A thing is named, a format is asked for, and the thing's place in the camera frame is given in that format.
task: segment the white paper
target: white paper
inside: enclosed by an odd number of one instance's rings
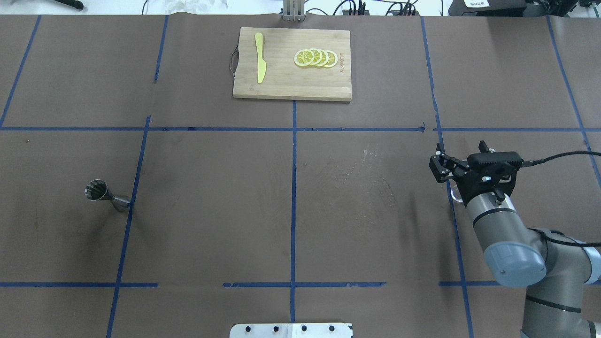
[[[468,8],[482,8],[490,6],[488,0],[463,0]]]

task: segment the metal jigger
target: metal jigger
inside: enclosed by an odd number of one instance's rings
[[[103,180],[93,180],[85,187],[84,194],[90,201],[111,201],[115,210],[123,212],[129,208],[131,201],[126,196],[111,194],[108,185]]]

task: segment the wooden cutting board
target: wooden cutting board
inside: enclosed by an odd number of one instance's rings
[[[255,33],[263,34],[263,59],[267,71],[258,83]],[[338,55],[332,68],[299,67],[294,55],[301,49],[318,48]],[[240,29],[239,60],[234,78],[234,97],[345,101],[352,97],[350,83],[350,32],[325,29]]]

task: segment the black cable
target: black cable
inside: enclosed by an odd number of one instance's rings
[[[398,14],[393,14],[393,15],[397,15],[397,16],[399,16],[399,15],[410,15],[411,12],[415,12],[415,6],[413,5],[414,3],[395,1],[395,2],[392,3],[392,5],[390,5],[390,7],[388,7],[388,10],[386,11],[386,14],[384,14],[384,15],[386,16],[386,15],[388,15],[388,13],[391,13],[390,11],[392,10],[392,8],[396,4],[401,5],[401,9],[398,11]]]
[[[338,7],[336,7],[336,9],[334,10],[334,13],[332,15],[336,15],[336,12],[338,11],[338,9],[347,1],[350,1],[353,4],[353,8],[356,9],[357,8],[357,4],[355,3],[355,0],[344,0],[343,2],[338,4]]]
[[[535,161],[526,161],[522,164],[522,167],[533,167],[535,165],[539,165],[539,164],[543,164],[545,162],[549,162],[552,159],[556,159],[556,158],[561,158],[564,156],[570,156],[570,155],[594,155],[594,156],[601,156],[601,153],[597,153],[597,152],[567,152],[567,153],[561,153],[561,154],[557,154],[557,155],[553,155],[547,158],[543,158],[543,159],[537,159]]]
[[[392,5],[390,5],[390,7],[388,7],[388,10],[386,11],[386,14],[384,14],[385,16],[388,15],[388,13],[390,13],[390,10],[392,10],[392,8],[395,5],[401,5],[401,9],[403,9],[403,4],[401,2],[393,2]]]
[[[323,13],[323,14],[325,14],[325,15],[329,15],[329,14],[327,14],[326,12],[324,12],[323,10],[321,10],[321,9],[319,9],[319,8],[311,8],[310,10],[307,10],[307,13],[309,13],[309,12],[310,12],[310,11],[312,11],[312,10],[320,11],[320,12],[322,12],[322,13]]]
[[[551,243],[556,243],[556,244],[561,244],[561,245],[567,245],[569,247],[579,247],[579,248],[601,247],[601,242],[596,242],[596,243],[564,242],[564,241],[559,241],[557,239],[553,239],[553,238],[547,236],[547,234],[545,234],[543,231],[541,231],[539,229],[528,228],[528,230],[532,230],[534,232],[537,232],[540,235],[541,238],[543,238],[545,241],[549,241]]]

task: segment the table surface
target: table surface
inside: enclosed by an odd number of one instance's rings
[[[348,29],[349,103],[232,97],[241,26]],[[3,337],[517,337],[436,143],[525,159],[601,149],[601,20],[4,16]],[[598,158],[519,172],[525,224],[598,241]],[[105,180],[119,214],[83,190]],[[601,321],[601,283],[582,314]]]

